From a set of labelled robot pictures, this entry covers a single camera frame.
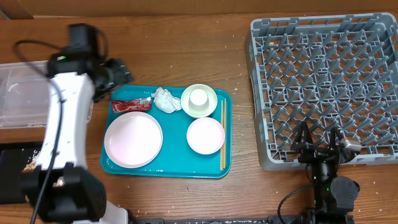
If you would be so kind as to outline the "red snack wrapper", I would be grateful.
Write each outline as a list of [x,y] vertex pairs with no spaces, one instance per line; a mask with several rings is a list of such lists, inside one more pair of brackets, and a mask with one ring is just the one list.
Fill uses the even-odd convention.
[[133,111],[147,111],[152,108],[152,98],[138,98],[134,100],[113,100],[111,106],[114,113]]

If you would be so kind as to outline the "white tissue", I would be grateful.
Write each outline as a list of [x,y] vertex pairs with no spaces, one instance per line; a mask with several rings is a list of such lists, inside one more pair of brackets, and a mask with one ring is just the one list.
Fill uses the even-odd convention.
[[159,87],[152,94],[154,103],[161,111],[171,114],[182,109],[181,99],[174,97],[168,90]]

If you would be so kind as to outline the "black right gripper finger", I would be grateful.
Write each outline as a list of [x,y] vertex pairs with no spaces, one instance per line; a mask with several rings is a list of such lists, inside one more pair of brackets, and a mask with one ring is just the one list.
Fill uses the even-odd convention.
[[309,143],[313,144],[313,139],[311,137],[311,132],[308,128],[307,122],[302,121],[299,126],[298,130],[296,133],[296,137],[293,141],[293,144],[299,144],[299,143]]
[[343,139],[343,135],[340,133],[337,127],[330,129],[330,142],[329,148],[336,148],[338,143]]

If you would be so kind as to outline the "large white plate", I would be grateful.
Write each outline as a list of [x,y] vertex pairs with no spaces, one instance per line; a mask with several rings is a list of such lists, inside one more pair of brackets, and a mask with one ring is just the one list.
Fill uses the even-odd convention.
[[104,148],[118,166],[138,168],[155,159],[162,148],[163,132],[158,121],[144,112],[129,112],[108,126]]

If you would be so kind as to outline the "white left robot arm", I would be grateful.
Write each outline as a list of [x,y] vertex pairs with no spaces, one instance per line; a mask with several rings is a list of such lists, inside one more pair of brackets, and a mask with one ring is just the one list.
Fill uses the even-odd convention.
[[21,175],[21,189],[33,206],[31,222],[134,223],[128,209],[112,204],[103,183],[86,163],[88,112],[132,75],[120,59],[100,48],[102,32],[72,24],[69,43],[57,47],[42,75],[48,81],[49,115],[35,167]]

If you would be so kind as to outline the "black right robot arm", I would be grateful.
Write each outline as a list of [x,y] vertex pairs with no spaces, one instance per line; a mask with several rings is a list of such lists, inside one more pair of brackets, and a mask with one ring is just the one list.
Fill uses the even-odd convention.
[[344,176],[338,176],[342,164],[352,161],[362,149],[360,142],[344,137],[340,130],[330,130],[330,142],[327,147],[317,146],[306,122],[298,125],[296,137],[291,149],[299,153],[299,163],[311,169],[307,177],[314,193],[313,208],[303,211],[296,223],[353,223],[349,212],[354,209],[360,186]]

